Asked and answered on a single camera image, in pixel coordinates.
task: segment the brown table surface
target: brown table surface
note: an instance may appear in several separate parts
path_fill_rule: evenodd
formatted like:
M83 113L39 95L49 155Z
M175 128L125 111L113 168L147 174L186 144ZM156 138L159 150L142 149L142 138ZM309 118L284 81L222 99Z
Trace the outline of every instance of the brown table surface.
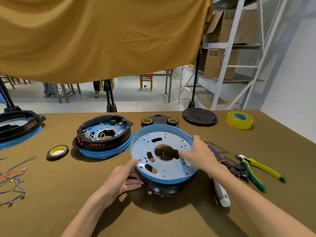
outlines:
M316 232L316 144L288 129L257 110L246 113L255 119L251 130L243 131L226 124L227 111L215 111L218 123L213 127L197 127L182 119L182 112L159 112L180 119L179 128L190 135L200 135L225 148L232 159L237 151L256 159L286 178L283 184L264 171L252 167L265 185L261 193L253 183L248 185L275 205ZM118 113L131 120L134 133L140 120L154 112ZM1 150L0 171L32 157L37 159L21 166L28 167L21 186L26 189L23 200L8 208L0 207L1 236L60 236L88 197L105 181L115 166L124 165L129 151L104 161L83 157L72 148L78 127L100 113L45 114L44 129L35 137ZM47 151L66 144L71 151L61 160L48 162ZM5 184L0 191L11 188ZM16 193L0 195L10 200ZM231 207L218 206L212 182L203 171L184 191L174 197L149 195L146 187L131 191L117 199L102 214L93 236L258 236L253 224L231 199Z

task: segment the center hole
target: center hole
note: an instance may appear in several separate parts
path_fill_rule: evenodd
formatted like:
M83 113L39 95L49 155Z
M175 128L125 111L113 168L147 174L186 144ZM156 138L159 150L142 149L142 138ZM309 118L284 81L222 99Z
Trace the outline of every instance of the center hole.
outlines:
M155 155L164 161L172 160L173 158L179 159L178 150L173 149L169 145L158 145L155 148Z
M106 140L114 137L115 132L113 130L104 130L98 133L98 138L100 140Z

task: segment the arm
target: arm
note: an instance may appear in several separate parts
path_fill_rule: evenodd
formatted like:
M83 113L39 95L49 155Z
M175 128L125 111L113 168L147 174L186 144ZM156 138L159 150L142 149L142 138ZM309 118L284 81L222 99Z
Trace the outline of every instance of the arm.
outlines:
M125 166L116 167L105 183L87 200L61 237L91 236L104 209L123 192L137 189L143 184L135 173L134 166L137 164L138 160L131 159Z
M221 184L264 237L316 237L303 224L245 185L220 164L207 145L195 135L192 151L179 152L191 165Z

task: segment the black pants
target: black pants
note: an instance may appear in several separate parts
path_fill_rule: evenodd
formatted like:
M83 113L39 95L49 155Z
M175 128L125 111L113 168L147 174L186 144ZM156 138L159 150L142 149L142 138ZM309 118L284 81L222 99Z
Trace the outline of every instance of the black pants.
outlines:
M99 80L94 81L94 82L93 82L94 91L100 91L100 85L101 85L101 83L100 83Z

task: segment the yellow cloth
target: yellow cloth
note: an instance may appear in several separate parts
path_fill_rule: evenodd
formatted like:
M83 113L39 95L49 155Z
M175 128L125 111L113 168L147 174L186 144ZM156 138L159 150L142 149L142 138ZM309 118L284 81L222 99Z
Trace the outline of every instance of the yellow cloth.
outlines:
M0 0L0 74L82 83L195 62L211 0Z

